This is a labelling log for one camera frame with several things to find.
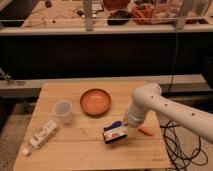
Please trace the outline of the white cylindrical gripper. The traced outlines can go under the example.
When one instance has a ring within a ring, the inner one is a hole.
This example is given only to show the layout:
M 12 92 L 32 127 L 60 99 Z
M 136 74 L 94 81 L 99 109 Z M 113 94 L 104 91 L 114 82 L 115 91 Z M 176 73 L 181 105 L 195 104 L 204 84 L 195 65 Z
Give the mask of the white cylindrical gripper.
M 147 113 L 147 108 L 132 103 L 125 112 L 123 123 L 131 127 L 137 127 L 145 121 Z

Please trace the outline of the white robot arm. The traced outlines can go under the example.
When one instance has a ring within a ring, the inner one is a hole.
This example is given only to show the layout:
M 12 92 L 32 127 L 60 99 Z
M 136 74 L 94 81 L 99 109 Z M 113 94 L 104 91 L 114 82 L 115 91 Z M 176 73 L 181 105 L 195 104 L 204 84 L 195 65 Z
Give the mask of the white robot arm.
M 165 115 L 213 144 L 213 114 L 166 99 L 157 83 L 148 83 L 133 90 L 132 104 L 124 123 L 135 128 L 145 121 L 149 111 Z

